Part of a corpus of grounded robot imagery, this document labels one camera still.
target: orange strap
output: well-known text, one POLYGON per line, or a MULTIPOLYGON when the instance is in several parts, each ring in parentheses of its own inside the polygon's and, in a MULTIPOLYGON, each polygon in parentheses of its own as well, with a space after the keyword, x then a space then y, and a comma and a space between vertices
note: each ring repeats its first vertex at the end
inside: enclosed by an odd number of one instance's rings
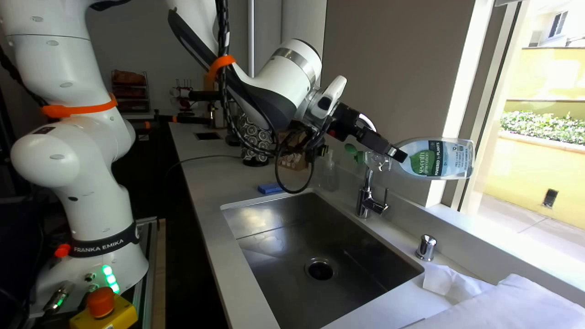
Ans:
POLYGON ((225 55, 222 57, 218 57, 213 64, 209 67, 209 72, 207 72, 207 80, 215 81, 215 76, 218 73, 218 70, 224 66, 228 66, 236 62, 236 59, 233 58, 232 55, 225 55))
POLYGON ((116 97, 110 93, 110 101, 106 104, 82 106, 82 107, 65 107, 63 105, 46 105, 43 106, 42 111, 50 118, 68 118, 71 114, 86 114, 107 111, 113 107, 118 106, 116 97))

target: yellow wall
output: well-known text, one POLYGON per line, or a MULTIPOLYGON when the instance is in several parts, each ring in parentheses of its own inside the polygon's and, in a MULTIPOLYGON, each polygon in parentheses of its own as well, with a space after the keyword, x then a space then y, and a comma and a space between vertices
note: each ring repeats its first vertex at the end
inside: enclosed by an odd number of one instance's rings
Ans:
POLYGON ((585 229, 585 154, 498 137, 485 193, 585 229), (552 209, 548 189, 559 191, 552 209))
POLYGON ((526 48, 514 68, 508 99, 584 100, 584 48, 526 48))
POLYGON ((562 117, 570 113, 572 118, 585 120, 585 101, 583 102, 533 102, 506 101, 504 112, 531 111, 538 114, 552 113, 562 117))

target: yellow button base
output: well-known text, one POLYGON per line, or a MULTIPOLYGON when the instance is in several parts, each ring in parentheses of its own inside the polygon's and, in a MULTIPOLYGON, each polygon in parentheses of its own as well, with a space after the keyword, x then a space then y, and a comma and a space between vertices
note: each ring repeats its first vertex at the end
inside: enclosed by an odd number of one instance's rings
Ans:
POLYGON ((115 295, 112 314, 97 320, 85 309, 69 320, 69 326, 71 329, 127 329, 137 321, 138 314, 134 305, 115 295))

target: blue sponge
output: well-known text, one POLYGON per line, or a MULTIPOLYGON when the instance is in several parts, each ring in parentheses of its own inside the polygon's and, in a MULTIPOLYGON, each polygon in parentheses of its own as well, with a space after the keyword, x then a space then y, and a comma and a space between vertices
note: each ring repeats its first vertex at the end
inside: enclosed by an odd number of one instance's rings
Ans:
POLYGON ((262 194, 272 194, 282 192, 283 189, 278 186, 278 183, 262 184, 258 185, 258 191, 262 194))

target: white pole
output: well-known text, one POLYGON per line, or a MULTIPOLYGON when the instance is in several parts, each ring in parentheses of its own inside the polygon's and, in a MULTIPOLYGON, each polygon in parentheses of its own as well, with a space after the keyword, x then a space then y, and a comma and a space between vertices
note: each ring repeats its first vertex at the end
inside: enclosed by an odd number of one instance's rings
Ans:
POLYGON ((248 0, 248 75, 254 77, 254 0, 248 0))

